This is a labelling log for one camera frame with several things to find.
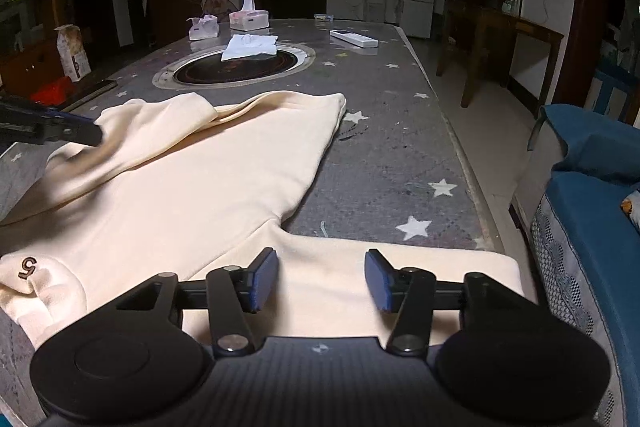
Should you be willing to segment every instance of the blue cushion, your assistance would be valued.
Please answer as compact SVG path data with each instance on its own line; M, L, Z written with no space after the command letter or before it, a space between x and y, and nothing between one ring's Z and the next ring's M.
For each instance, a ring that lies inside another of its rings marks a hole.
M626 185L640 180L640 129L562 103L543 107L542 117L566 146L566 156L554 170Z
M620 209L629 192L580 172L554 172L546 196L607 324L628 423L640 425L640 235Z

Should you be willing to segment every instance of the blue sofa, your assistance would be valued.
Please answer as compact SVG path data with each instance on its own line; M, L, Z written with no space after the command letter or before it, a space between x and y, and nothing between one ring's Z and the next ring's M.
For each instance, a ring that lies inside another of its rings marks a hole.
M536 143L530 163L538 172L528 168L521 179L516 210L535 194L532 179L542 186L546 175L544 192L531 216L515 217L551 311L609 355L612 378L597 421L640 427L640 233L620 209L640 182L640 130L561 104L543 108L531 144L543 126L557 143Z

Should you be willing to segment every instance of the blue gripper pad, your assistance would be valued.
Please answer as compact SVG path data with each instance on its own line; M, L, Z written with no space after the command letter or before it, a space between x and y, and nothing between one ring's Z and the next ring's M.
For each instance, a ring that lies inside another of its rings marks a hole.
M381 312L391 312L391 276L380 266L370 251L364 254L364 278L373 302Z
M271 289L278 277L278 266L280 261L275 250L271 250L262 261L254 274L254 284L251 288L250 301L251 312L255 313L262 309L267 302Z

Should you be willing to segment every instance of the white remote control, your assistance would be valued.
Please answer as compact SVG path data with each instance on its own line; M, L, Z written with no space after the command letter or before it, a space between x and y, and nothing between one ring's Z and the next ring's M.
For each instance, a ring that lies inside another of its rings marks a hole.
M336 39L347 41L349 44L353 44L354 46L358 46L360 48L378 47L378 41L376 39L365 37L364 35L358 35L357 33L351 33L347 30L331 30L329 32L329 35L335 37Z

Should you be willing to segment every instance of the round black cooktop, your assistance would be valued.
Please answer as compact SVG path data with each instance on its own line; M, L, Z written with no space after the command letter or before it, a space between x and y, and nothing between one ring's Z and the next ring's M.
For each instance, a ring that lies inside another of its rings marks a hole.
M221 61L222 53L202 57L181 67L175 79L183 84L226 84L240 80L254 80L282 73L296 65L296 56L278 50L276 55L232 58Z

